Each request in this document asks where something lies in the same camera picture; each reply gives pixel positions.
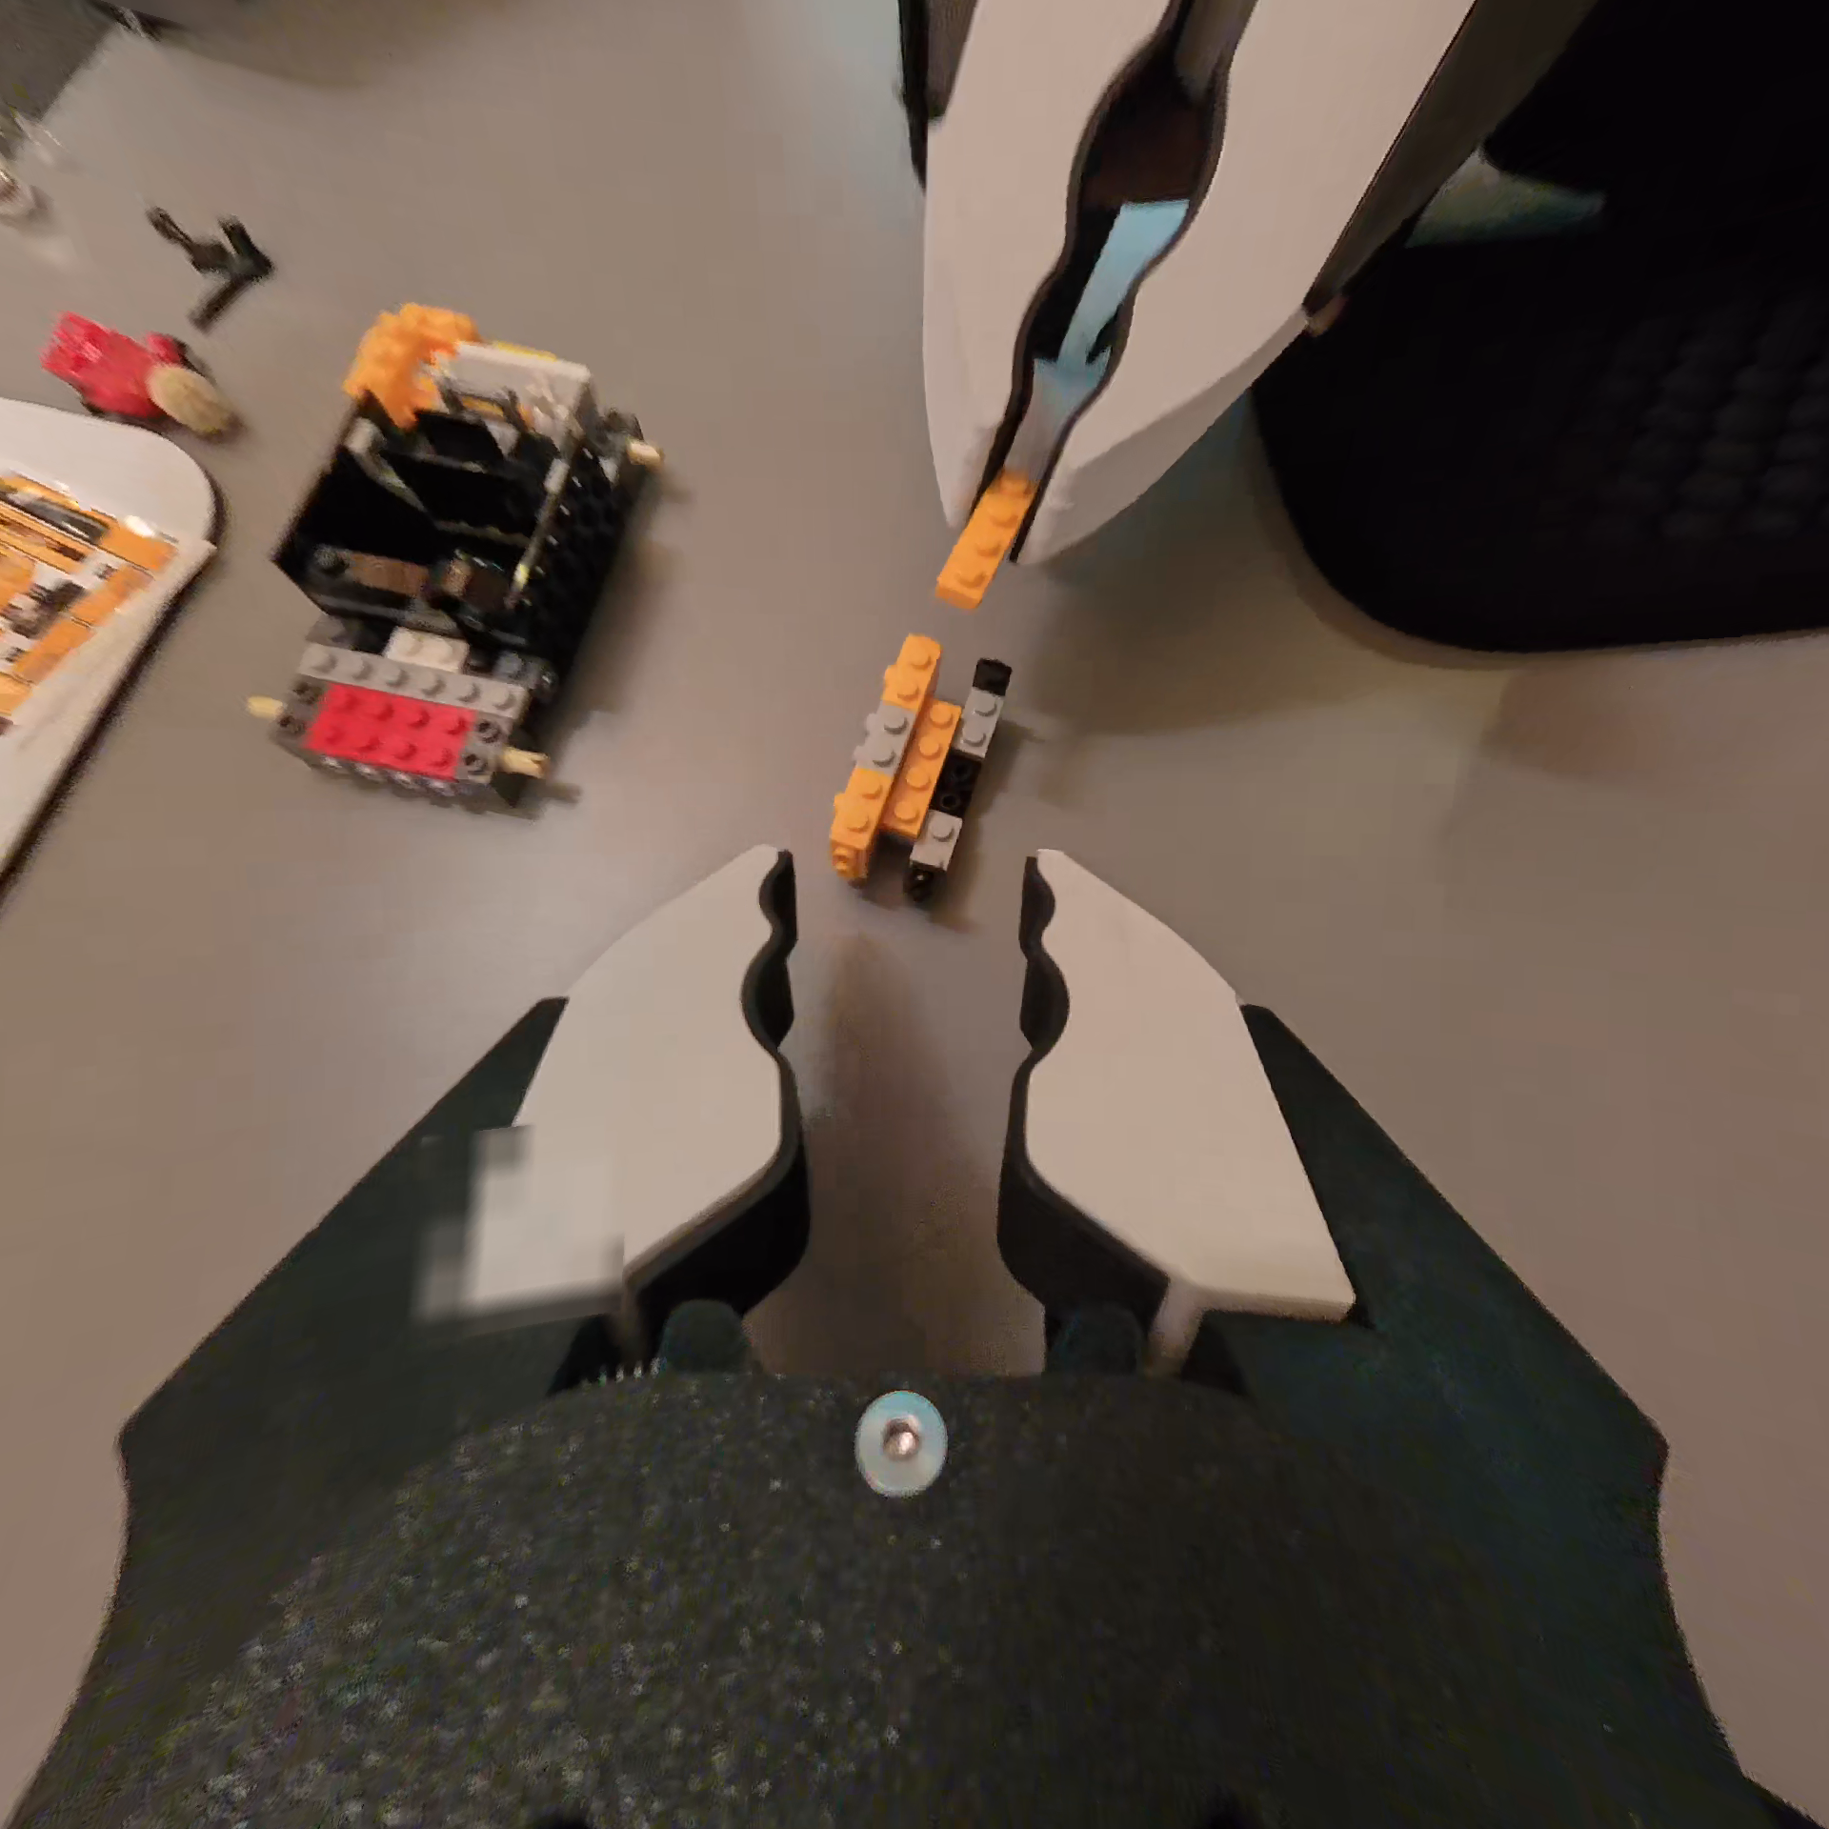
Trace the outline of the orange grey brick assembly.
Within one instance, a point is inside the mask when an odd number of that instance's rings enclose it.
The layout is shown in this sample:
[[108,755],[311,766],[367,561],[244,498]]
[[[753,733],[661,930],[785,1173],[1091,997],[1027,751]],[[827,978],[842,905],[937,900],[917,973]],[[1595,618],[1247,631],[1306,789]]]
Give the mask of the orange grey brick assembly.
[[933,696],[940,663],[942,646],[912,631],[883,670],[849,781],[833,798],[829,865],[846,885],[869,877],[881,837],[915,841],[922,830],[964,715],[962,706]]

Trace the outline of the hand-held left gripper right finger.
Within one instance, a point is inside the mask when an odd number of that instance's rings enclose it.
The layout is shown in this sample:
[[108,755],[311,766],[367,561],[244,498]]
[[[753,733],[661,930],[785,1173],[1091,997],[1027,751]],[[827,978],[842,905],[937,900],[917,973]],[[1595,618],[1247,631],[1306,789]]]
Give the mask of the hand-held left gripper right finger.
[[1224,973],[1057,849],[1023,865],[1019,948],[998,1249],[1043,1310],[1045,1366],[1177,1376],[1215,1315],[1350,1320],[1354,1284]]

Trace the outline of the black brick car chassis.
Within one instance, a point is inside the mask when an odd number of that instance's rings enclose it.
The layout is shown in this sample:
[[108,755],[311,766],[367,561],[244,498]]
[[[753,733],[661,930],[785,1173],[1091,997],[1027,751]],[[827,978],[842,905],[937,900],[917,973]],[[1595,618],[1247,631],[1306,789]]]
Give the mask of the black brick car chassis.
[[270,743],[366,791],[519,810],[664,453],[587,365],[465,311],[378,314],[272,554],[311,607]]

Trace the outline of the orange black sticker sheet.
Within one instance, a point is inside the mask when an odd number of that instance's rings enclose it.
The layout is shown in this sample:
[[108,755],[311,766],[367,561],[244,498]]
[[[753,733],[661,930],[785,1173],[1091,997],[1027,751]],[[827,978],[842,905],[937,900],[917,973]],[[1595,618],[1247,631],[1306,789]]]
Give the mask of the orange black sticker sheet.
[[102,633],[149,606],[178,543],[24,473],[1,475],[1,729],[69,679]]

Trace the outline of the orange plate brick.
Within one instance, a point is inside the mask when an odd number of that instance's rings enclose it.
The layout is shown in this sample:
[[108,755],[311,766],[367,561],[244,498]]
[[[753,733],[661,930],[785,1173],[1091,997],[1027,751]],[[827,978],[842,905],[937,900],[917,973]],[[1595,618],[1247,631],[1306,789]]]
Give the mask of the orange plate brick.
[[984,602],[1033,500],[1036,481],[1016,469],[1005,467],[988,481],[933,582],[940,604],[975,609]]

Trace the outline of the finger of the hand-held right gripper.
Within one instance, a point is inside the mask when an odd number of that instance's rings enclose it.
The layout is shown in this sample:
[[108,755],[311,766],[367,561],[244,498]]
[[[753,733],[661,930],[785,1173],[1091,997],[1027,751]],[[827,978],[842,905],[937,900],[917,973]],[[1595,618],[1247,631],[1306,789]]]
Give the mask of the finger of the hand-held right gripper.
[[1306,325],[1306,296],[1460,32],[1468,2],[1264,2],[1226,68],[1219,155],[1134,287],[1019,559],[1134,506]]
[[942,511],[1014,473],[1027,533],[1092,533],[1074,431],[1111,387],[1141,275],[1190,210],[1190,8],[921,7],[921,369]]

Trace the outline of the red toy minifigure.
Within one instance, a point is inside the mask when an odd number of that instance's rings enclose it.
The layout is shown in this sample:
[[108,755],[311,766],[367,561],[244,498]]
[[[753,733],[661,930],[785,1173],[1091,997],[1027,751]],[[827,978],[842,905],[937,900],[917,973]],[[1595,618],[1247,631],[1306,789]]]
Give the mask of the red toy minifigure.
[[182,429],[202,439],[229,438],[242,424],[215,378],[172,335],[135,338],[61,311],[39,363],[67,383],[94,418]]

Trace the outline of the grey desk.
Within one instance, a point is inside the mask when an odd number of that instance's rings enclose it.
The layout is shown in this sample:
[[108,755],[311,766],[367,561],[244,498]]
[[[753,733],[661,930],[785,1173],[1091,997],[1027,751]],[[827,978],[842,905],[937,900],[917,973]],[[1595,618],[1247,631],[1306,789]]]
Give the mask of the grey desk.
[[[111,34],[4,234],[4,397],[57,311],[181,318],[145,225],[276,277],[209,363],[215,565],[4,896],[4,1813],[121,1555],[129,1416],[535,999],[753,843],[796,859],[814,1235],[762,1345],[1012,1367],[992,1242],[1021,863],[1056,848],[1275,1010],[1644,1407],[1743,1765],[1824,1821],[1824,641],[1463,658],[1344,607],[1226,418],[975,616],[922,414],[922,206],[866,5],[278,5]],[[244,713],[268,554],[384,307],[587,363],[667,453],[528,816],[367,794]],[[952,871],[829,859],[883,670],[1012,669]]]

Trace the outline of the black hinge brick piece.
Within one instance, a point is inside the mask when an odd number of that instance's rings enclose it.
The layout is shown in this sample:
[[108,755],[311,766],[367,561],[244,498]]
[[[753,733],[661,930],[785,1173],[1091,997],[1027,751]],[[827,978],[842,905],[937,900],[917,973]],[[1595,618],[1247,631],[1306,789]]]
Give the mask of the black hinge brick piece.
[[158,206],[149,206],[145,220],[160,239],[182,253],[195,275],[212,282],[190,311],[190,325],[200,334],[212,331],[237,299],[265,284],[276,270],[239,217],[219,217],[213,238],[190,235],[170,212]]

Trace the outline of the black seat cushion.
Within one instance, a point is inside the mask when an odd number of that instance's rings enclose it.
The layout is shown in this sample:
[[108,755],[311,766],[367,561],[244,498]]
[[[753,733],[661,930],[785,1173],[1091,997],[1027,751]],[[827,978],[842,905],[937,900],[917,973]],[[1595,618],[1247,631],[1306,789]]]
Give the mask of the black seat cushion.
[[1303,556],[1483,654],[1827,622],[1824,198],[1384,258],[1252,386]]

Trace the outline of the white book stand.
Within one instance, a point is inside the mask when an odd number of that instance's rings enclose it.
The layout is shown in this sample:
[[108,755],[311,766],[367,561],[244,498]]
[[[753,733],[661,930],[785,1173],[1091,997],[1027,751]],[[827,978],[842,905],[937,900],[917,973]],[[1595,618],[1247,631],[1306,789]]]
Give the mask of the white book stand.
[[39,404],[1,401],[1,475],[24,473],[117,516],[139,516],[178,543],[149,606],[104,631],[72,678],[49,681],[9,736],[1,729],[1,874],[13,876],[37,830],[99,739],[135,672],[215,556],[221,504],[209,475],[165,438]]

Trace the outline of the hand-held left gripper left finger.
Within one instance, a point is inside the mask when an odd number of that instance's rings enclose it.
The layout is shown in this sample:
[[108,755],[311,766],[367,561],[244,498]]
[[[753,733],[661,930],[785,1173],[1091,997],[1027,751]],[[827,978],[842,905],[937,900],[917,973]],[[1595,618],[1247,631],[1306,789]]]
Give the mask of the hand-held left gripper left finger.
[[810,1235],[792,856],[742,851],[574,985],[511,1120],[511,1308],[658,1335],[753,1310]]

